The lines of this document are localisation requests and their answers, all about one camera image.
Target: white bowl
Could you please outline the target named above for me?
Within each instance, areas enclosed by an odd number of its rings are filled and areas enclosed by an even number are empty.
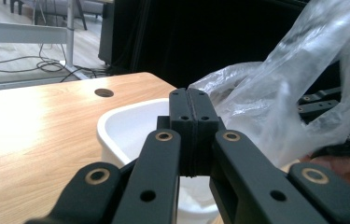
[[[103,114],[97,125],[97,136],[103,146],[102,161],[120,168],[136,159],[147,135],[156,130],[157,116],[168,115],[168,99],[126,105]],[[205,224],[217,215],[209,177],[180,177],[177,223]]]

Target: wooden table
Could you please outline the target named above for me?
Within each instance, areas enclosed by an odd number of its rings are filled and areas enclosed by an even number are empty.
[[[0,91],[0,223],[45,216],[77,170],[100,160],[96,124],[106,111],[174,89],[141,73]]]

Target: chair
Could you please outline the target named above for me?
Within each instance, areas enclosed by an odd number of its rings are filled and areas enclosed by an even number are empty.
[[[14,12],[14,3],[18,1],[19,14],[21,15],[21,8],[23,4],[35,10],[35,24],[38,24],[40,14],[67,16],[67,0],[10,0],[11,12]],[[84,13],[93,14],[96,17],[102,15],[103,4],[96,1],[75,0],[75,18],[81,18],[84,29],[87,30]]]
[[[11,13],[14,13],[15,2],[18,2],[18,13],[21,14],[23,2],[20,0],[9,0],[9,10],[11,11]]]

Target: transparent plastic bag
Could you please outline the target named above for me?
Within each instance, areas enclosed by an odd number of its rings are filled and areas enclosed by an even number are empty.
[[[340,61],[342,100],[308,125],[297,102]],[[206,91],[228,129],[281,167],[350,134],[350,0],[312,0],[262,63],[228,66],[190,85]]]

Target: black plastic part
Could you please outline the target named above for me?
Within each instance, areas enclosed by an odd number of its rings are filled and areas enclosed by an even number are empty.
[[[336,100],[322,101],[322,102],[312,103],[308,105],[299,105],[298,110],[302,119],[306,123],[309,123],[310,121],[319,117],[321,114],[332,109],[337,104],[338,104],[338,101]]]
[[[225,223],[328,223],[244,134],[219,131],[214,153],[210,188]]]
[[[299,103],[303,105],[322,100],[336,100],[338,102],[341,101],[341,87],[317,91],[314,94],[303,95],[302,98],[300,98]]]
[[[89,184],[87,176],[92,180],[102,177],[99,169],[109,172],[108,179],[99,184]],[[47,217],[31,219],[26,223],[110,223],[119,203],[121,187],[116,166],[104,162],[87,165],[67,184]]]
[[[298,163],[291,166],[288,178],[329,223],[350,223],[350,186],[332,171]]]
[[[148,135],[112,223],[175,223],[180,135],[160,129]]]
[[[218,118],[209,96],[195,89],[170,93],[170,129],[181,133],[180,174],[209,175],[212,143],[219,130]]]

